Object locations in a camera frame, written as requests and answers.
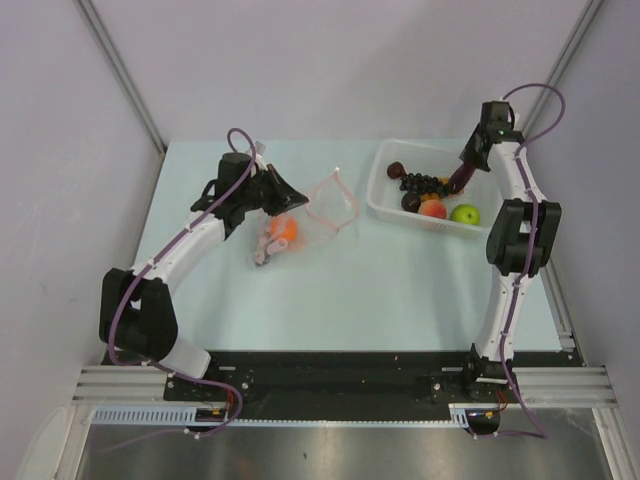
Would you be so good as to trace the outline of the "orange toy tangerine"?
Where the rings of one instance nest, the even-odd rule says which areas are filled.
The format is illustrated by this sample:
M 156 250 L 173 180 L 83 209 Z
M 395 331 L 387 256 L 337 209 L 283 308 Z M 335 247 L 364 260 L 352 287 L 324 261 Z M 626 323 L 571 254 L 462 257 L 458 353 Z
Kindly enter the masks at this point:
M 270 222 L 269 233 L 273 240 L 284 240 L 290 244 L 297 239 L 298 232 L 298 222 L 294 217 L 282 215 Z

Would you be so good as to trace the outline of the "clear zip top bag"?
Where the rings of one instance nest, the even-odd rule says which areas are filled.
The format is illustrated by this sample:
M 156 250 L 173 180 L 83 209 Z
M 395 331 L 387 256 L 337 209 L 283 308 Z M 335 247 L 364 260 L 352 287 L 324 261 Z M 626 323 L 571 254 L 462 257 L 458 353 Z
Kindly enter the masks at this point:
M 360 216 L 360 205 L 350 188 L 341 178 L 341 170 L 336 167 L 325 179 L 314 185 L 306 194 L 309 203 L 279 216 L 294 217 L 299 226 L 297 239 L 289 244 L 285 254 L 310 250 L 335 239 L 342 230 L 354 223 Z M 272 239 L 269 233 L 271 220 L 275 217 L 260 212 L 257 220 L 255 248 L 261 238 Z

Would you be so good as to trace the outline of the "purple toy eggplant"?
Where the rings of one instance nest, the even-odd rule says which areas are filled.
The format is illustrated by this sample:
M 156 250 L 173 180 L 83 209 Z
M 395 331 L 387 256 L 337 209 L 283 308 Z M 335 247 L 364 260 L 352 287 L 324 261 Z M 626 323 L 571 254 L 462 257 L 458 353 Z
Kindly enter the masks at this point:
M 476 167 L 471 163 L 462 163 L 449 177 L 447 189 L 451 195 L 460 193 L 473 177 Z

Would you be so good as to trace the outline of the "grey toy fish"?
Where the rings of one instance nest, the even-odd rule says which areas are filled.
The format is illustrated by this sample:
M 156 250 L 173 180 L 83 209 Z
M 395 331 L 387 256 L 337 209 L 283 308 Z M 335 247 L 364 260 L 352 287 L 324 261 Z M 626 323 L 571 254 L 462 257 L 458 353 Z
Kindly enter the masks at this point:
M 265 266 L 276 255 L 284 252 L 288 247 L 289 242 L 284 238 L 275 240 L 261 238 L 253 254 L 254 265 L 256 267 Z

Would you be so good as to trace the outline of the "green toy apple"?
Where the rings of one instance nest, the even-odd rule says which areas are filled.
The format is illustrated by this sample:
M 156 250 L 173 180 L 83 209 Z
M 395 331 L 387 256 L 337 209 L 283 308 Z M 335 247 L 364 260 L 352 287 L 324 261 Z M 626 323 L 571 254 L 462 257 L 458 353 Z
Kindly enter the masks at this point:
M 470 226 L 480 225 L 480 212 L 471 204 L 460 204 L 456 206 L 450 214 L 450 220 Z

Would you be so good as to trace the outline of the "toy peach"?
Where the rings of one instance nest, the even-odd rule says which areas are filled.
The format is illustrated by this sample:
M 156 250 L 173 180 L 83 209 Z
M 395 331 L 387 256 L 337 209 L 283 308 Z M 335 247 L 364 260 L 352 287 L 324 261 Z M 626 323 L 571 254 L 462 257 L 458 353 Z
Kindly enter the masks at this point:
M 441 220 L 446 220 L 448 218 L 446 205 L 442 201 L 435 199 L 429 199 L 422 202 L 418 213 L 423 216 Z

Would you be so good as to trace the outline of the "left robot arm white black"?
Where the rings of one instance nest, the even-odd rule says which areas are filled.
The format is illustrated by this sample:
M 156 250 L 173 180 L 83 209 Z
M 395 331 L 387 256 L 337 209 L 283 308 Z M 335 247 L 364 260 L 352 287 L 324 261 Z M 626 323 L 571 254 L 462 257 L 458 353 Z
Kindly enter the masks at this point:
M 218 174 L 192 204 L 186 224 L 154 257 L 127 270 L 113 268 L 102 281 L 99 338 L 111 354 L 122 350 L 186 377 L 197 398 L 214 397 L 221 376 L 210 354 L 183 339 L 172 296 L 194 267 L 227 240 L 247 213 L 271 217 L 307 204 L 260 156 L 229 152 Z

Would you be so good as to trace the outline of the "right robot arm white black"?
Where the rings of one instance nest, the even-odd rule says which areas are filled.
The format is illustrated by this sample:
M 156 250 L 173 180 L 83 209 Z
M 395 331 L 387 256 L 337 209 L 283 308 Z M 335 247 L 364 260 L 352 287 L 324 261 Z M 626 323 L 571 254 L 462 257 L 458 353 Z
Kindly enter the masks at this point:
M 523 299 L 548 263 L 562 216 L 537 186 L 526 158 L 526 139 L 515 128 L 516 115 L 505 100 L 485 102 L 450 178 L 459 192 L 474 173 L 495 176 L 503 199 L 489 232 L 486 259 L 493 267 L 483 326 L 461 374 L 463 393 L 473 401 L 492 399 L 513 388 L 514 335 Z

